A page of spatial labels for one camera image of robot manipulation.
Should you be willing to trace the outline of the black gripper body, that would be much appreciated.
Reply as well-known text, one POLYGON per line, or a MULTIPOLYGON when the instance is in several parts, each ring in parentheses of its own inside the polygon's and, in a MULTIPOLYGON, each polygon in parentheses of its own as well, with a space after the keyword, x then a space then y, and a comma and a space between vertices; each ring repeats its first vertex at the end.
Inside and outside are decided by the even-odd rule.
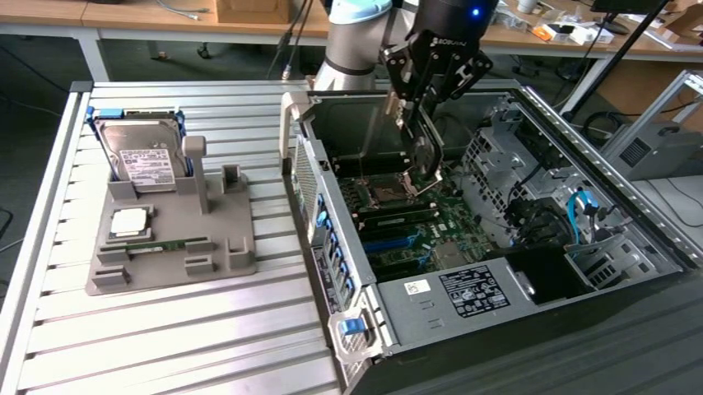
POLYGON ((418 98, 433 74, 441 73, 457 53, 471 58, 481 49, 498 6, 497 1, 421 1, 410 33, 418 32, 414 57, 421 72, 418 98))

